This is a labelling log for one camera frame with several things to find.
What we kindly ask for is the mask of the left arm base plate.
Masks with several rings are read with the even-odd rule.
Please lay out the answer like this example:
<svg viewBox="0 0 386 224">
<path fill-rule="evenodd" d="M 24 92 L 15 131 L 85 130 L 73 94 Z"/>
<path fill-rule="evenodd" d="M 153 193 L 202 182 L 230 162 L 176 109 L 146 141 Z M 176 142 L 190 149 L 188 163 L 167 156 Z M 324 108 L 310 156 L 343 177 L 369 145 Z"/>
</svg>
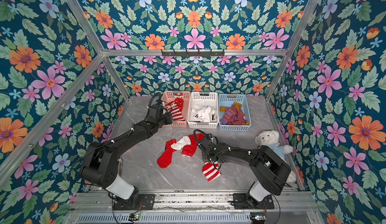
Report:
<svg viewBox="0 0 386 224">
<path fill-rule="evenodd" d="M 155 203 L 154 194 L 133 194 L 128 200 L 116 197 L 113 204 L 114 211 L 150 211 Z"/>
</svg>

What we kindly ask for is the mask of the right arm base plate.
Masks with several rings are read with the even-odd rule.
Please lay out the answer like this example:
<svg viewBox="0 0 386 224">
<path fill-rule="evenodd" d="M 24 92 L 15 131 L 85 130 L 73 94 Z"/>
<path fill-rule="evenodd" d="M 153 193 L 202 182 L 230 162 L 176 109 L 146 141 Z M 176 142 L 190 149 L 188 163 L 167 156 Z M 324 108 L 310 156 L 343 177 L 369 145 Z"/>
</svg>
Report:
<svg viewBox="0 0 386 224">
<path fill-rule="evenodd" d="M 229 201 L 229 203 L 236 210 L 273 210 L 274 209 L 274 201 L 272 200 L 272 196 L 266 196 L 262 201 L 258 201 L 253 199 L 247 193 L 234 193 L 233 200 Z"/>
</svg>

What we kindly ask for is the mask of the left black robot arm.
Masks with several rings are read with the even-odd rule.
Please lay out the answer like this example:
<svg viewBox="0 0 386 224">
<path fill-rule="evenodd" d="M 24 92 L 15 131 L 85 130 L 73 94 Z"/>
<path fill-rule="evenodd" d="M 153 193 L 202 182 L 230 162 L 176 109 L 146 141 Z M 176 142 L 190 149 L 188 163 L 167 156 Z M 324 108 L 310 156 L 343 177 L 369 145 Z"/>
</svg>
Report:
<svg viewBox="0 0 386 224">
<path fill-rule="evenodd" d="M 119 158 L 136 144 L 151 138 L 164 125 L 172 123 L 171 113 L 158 100 L 148 107 L 145 119 L 132 125 L 130 130 L 109 141 L 93 142 L 83 158 L 80 176 L 116 197 L 129 200 L 135 187 L 125 181 L 118 170 Z"/>
</svg>

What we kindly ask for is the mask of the red santa sock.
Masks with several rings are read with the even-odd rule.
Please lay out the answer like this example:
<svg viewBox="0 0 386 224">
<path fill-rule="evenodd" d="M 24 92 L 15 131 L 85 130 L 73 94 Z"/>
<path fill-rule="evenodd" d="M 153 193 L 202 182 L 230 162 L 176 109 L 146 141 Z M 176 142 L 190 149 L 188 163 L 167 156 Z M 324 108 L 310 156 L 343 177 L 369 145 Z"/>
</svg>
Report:
<svg viewBox="0 0 386 224">
<path fill-rule="evenodd" d="M 174 95 L 174 102 L 179 108 L 180 111 L 183 111 L 184 108 L 184 95 L 182 93 L 178 93 Z"/>
</svg>

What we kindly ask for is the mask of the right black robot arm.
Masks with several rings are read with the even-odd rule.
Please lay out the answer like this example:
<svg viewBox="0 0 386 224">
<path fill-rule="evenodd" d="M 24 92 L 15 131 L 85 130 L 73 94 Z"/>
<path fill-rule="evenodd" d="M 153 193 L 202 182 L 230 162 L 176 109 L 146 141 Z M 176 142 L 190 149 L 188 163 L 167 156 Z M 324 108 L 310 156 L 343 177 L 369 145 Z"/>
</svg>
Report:
<svg viewBox="0 0 386 224">
<path fill-rule="evenodd" d="M 243 149 L 219 142 L 217 137 L 204 136 L 197 143 L 203 160 L 213 166 L 216 162 L 232 163 L 248 167 L 256 181 L 250 187 L 247 198 L 262 202 L 269 195 L 281 195 L 291 173 L 289 165 L 270 147 Z"/>
</svg>

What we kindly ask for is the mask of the maroon sock yellow toe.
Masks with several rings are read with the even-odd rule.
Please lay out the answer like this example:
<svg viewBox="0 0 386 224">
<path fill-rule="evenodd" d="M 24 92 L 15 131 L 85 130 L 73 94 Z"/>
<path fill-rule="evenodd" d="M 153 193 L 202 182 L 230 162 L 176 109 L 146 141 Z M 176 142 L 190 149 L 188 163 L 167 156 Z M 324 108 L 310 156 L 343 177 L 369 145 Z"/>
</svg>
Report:
<svg viewBox="0 0 386 224">
<path fill-rule="evenodd" d="M 220 118 L 220 123 L 224 125 L 249 125 L 250 122 L 245 118 L 243 105 L 234 102 L 231 107 L 220 107 L 220 112 L 224 115 Z"/>
</svg>

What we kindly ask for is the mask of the white ribbed sock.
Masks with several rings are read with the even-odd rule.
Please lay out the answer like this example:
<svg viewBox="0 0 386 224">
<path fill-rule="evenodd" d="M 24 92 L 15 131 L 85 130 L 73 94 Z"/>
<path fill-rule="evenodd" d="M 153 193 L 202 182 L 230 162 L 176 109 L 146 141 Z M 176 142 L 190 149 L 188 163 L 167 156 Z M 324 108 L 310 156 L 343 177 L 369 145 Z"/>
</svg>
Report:
<svg viewBox="0 0 386 224">
<path fill-rule="evenodd" d="M 173 143 L 170 147 L 174 150 L 181 150 L 185 146 L 191 144 L 191 139 L 189 136 L 183 136 L 180 140 L 178 140 L 176 143 Z"/>
</svg>

